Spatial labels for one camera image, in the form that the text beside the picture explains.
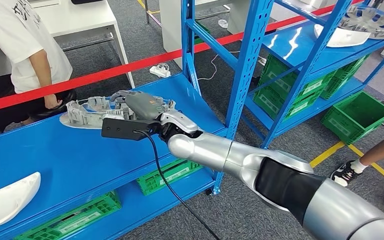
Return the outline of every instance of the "robotic arm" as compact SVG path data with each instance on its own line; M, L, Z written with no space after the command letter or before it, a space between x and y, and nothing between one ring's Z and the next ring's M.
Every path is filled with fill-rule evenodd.
M234 176L267 205L291 212L315 239L384 239L384 213L332 180L314 175L306 161L206 133L181 112L164 111L144 92L128 92L123 101L140 120L108 116L103 137L138 141L144 136L137 129L159 134L175 157Z

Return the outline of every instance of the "floor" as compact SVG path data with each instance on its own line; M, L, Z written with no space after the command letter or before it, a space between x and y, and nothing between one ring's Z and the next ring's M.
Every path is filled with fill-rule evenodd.
M118 19L130 62L165 52L161 29L153 22L149 25L146 24L145 12L140 5L141 0L108 1ZM157 11L158 0L149 0L149 9ZM219 10L223 10L223 8L210 9L200 12L198 15L214 13ZM222 37L229 33L218 25L218 20L227 20L227 17L227 15L221 15L200 22L210 29L214 37ZM234 42L229 44L227 48L230 51L238 51L240 45L240 42ZM361 71L357 73L357 77L363 79L364 76L368 75L369 68L381 60L377 54L374 53L373 57L370 57ZM120 64L114 45L110 42L73 50L67 55L73 65L74 76L97 72ZM199 78L209 78L213 74L214 68L210 61L214 56L215 54L211 50L195 55ZM217 116L224 120L234 72L219 58L214 63L217 65L217 73L214 78L201 80L200 86L204 99ZM168 62L168 64L172 74L180 71L173 61ZM261 69L261 66L258 66L255 75L259 75ZM157 79L156 76L149 73L148 69L140 69L132 74L136 85ZM384 90L378 91L376 86L382 84L382 81L384 81L383 72L371 84L373 88L368 87L366 89L368 93L380 100L384 100ZM82 99L89 96L108 96L120 89L129 89L129 83L125 76L83 86L78 88L77 92L78 97ZM279 136L272 142L270 148L289 152L308 161L315 159L339 142L339 139L332 132L320 124L322 116L323 113ZM358 150L366 152L382 139L384 139L384 126L371 132L354 145ZM235 140L251 146L258 146L261 142L243 122L239 124ZM344 146L318 164L315 167L315 172L322 176L328 176L344 161L357 158L358 155L353 150ZM381 161L379 165L384 169L384 161ZM349 186L349 189L384 211L384 176L373 167L366 169L364 174ZM267 207L241 182L230 176L225 176L220 194L207 196L201 193L188 200L187 203L223 240L311 239L291 214L278 212ZM177 206L119 239L209 240L212 237L183 206Z

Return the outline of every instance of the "green plastic crate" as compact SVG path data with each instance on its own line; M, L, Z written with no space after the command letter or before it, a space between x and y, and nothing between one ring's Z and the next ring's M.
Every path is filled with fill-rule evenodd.
M354 74L356 74L356 72L363 65L364 61L369 57L369 55L366 55L366 56L364 56L358 60L355 60L355 61L339 68L335 73L335 77L338 79L343 79L343 80L350 79L352 76L354 76Z
M287 71L288 69L289 69L289 67L286 64L284 64L283 62L281 62L277 58L273 57L272 55L269 55L267 58L266 67L264 67L264 70L261 74L260 81L259 81L258 85L261 85L261 84L268 82L269 80L282 74L283 72ZM297 100L303 99L312 93L315 93L315 92L318 92L319 90L324 89L334 74L335 74L335 72L331 72L331 73L329 73L323 77L320 77L318 79L315 79L315 80L305 84L302 87L302 90L296 96L296 99ZM276 80L275 82L271 83L269 86L274 91L276 91L283 100L285 100L287 98L292 86L294 85L297 77L298 77L297 73L291 72L288 75L286 75L286 76Z
M210 34L210 30L208 28L206 28L204 25L202 25L201 23L199 22L196 22L199 26L201 26L201 28L203 28L208 34ZM200 36L196 35L195 34L195 37L193 38L193 41L194 41L194 44L200 44L200 43L203 43L204 41L200 38Z
M318 90L304 98L296 99L287 114L284 117L284 121L292 117L294 114L310 107L322 93L323 89ZM254 102L262 108L273 120L277 117L281 107L284 104L284 100L280 98L279 94L271 87L263 87L258 94L254 95Z
M349 79L351 79L351 77L354 76L354 74L356 74L358 69L368 57L369 55L366 55L365 57L362 57L359 60L356 60L335 71L334 76L326 84L326 87L320 97L326 100L330 99L334 93L336 93L343 85L345 85L345 83L347 83Z
M358 92L333 105L321 123L347 145L361 139L384 122L384 105Z
M121 207L115 191L110 191L66 214L18 235L14 240L60 240Z
M173 183L193 172L196 172L202 167L202 165L186 159L177 159L176 161L163 166L161 170L164 173L165 179L169 183ZM136 181L145 196L162 189L166 185L158 170L143 175Z

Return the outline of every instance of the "yellow floor tape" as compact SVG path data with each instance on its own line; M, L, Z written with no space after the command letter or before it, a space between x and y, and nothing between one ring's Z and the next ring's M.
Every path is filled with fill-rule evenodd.
M137 2L142 6L143 9L145 9L145 3L142 0L137 0ZM158 14L160 11L150 11L148 10L148 13L150 14Z
M331 148L329 148L328 150L324 151L318 157L314 158L314 160L312 160L310 162L310 166L312 168L315 168L317 165L319 165L325 159L330 157L332 154L334 154L336 151L338 151L343 146L345 146L345 143L343 143L341 141L338 142L337 144L333 145ZM350 144L350 145L348 145L348 147L354 153L356 153L358 156L362 157L364 155L364 153L362 151L360 151L358 148L356 148L354 145ZM377 163L373 163L372 166L374 167L374 169L376 169L380 174L382 174L384 176L384 169L381 166L379 166Z
M312 168L316 167L317 165L319 165L325 159L330 157L332 154L334 154L338 149L342 148L343 146L345 146L345 144L343 142L341 142L341 141L338 142L337 144L333 145L331 148L329 148L328 150L324 151L318 157L314 158L314 160L312 160L310 162L310 166Z
M356 148L354 145L350 144L349 146L349 149L351 149L354 153L356 153L358 156L362 157L364 155L364 153L362 153L362 151L360 151L358 148ZM372 163L371 164L377 171L379 171L380 174L382 174L384 176L384 169L379 166L377 163Z

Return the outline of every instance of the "black pants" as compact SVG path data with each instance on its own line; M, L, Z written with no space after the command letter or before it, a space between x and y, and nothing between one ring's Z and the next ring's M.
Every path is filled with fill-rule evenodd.
M58 100L63 100L69 91L56 93ZM0 98L16 94L14 85L11 82L11 75L0 76ZM11 123L20 123L30 117L30 113L47 111L43 97L31 101L23 102L17 105L0 109L0 131Z

